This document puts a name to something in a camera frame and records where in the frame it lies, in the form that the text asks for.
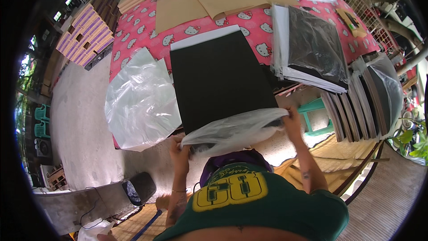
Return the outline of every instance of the speaker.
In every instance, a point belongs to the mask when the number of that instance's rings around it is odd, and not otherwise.
[[[37,152],[38,158],[49,158],[52,160],[52,146],[51,142],[45,139],[35,138],[34,148]]]

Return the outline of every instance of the hand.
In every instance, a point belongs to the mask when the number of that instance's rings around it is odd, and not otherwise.
[[[180,144],[183,137],[172,137],[171,148],[169,155],[174,163],[174,171],[179,175],[187,175],[189,173],[189,151],[190,145],[185,145],[180,150]]]
[[[108,235],[97,234],[97,239],[98,241],[117,241],[111,231],[108,233]]]
[[[295,106],[286,106],[284,109],[286,109],[289,113],[289,115],[286,115],[282,118],[288,137],[295,145],[300,144],[303,142],[303,140],[300,133],[300,115],[297,112],[297,108]]]

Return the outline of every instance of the tattoo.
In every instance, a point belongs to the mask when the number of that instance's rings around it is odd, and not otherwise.
[[[311,172],[310,170],[308,170],[308,171],[306,171],[306,172],[303,172],[303,173],[302,173],[303,179],[308,180],[308,179],[309,179],[310,172]]]
[[[169,216],[169,219],[177,221],[181,216],[181,214],[184,213],[186,209],[186,205],[187,205],[187,198],[186,198],[186,194],[183,193],[182,195],[180,195],[180,198],[177,201],[177,204],[171,210],[171,215]]]

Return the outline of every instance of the teal stool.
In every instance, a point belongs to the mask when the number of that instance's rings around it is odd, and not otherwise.
[[[37,107],[34,111],[34,118],[40,121],[50,121],[51,119],[46,116],[46,109],[49,105],[42,104],[41,107]]]
[[[46,135],[46,124],[49,124],[49,122],[41,121],[39,124],[34,125],[34,135],[37,138],[51,138],[51,136]]]
[[[333,123],[331,122],[331,119],[329,120],[327,127],[321,128],[316,131],[312,130],[311,123],[309,122],[308,112],[316,111],[324,108],[325,106],[321,98],[310,101],[307,104],[304,104],[299,108],[297,108],[297,112],[299,114],[303,114],[303,116],[305,117],[306,125],[308,126],[308,129],[309,129],[308,132],[305,132],[305,135],[314,137],[314,136],[318,136],[318,135],[322,135],[322,134],[326,134],[334,131]]]

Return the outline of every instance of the concrete floor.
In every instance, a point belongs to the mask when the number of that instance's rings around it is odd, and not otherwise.
[[[69,188],[72,191],[97,187],[148,172],[156,186],[154,197],[168,193],[173,181],[173,168],[169,158],[169,140],[143,152],[115,150],[112,134],[104,115],[105,95],[108,86],[111,54],[90,71],[70,63],[53,89],[51,103],[51,142],[54,160],[62,162]],[[289,97],[277,97],[279,106],[304,104],[319,97],[317,88],[307,88]],[[313,129],[325,127],[328,116],[325,110],[310,116]],[[309,146],[325,139],[328,134],[305,137]],[[254,145],[266,160],[280,165],[295,156],[295,151],[284,132]],[[199,181],[208,159],[190,162],[187,187]]]

